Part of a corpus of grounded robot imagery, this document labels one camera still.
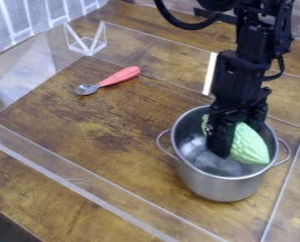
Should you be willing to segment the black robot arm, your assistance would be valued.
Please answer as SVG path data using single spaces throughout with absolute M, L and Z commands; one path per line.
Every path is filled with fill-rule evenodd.
M 274 62 L 284 67 L 284 55 L 294 40 L 291 14 L 295 0 L 200 0 L 218 12 L 234 10 L 238 17 L 238 49 L 218 56 L 209 108 L 208 148 L 222 158 L 231 154 L 235 130 L 244 122 L 259 131 L 266 124 L 267 97 L 263 83 L 279 78 L 267 76 Z

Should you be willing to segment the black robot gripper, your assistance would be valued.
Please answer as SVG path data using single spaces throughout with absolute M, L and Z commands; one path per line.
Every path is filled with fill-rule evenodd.
M 211 106 L 207 145 L 222 158 L 231 155 L 236 121 L 246 121 L 258 133 L 264 127 L 271 91 L 263 87 L 263 82 L 270 67 L 270 61 L 243 58 L 236 51 L 219 53 L 212 85 L 216 101 Z

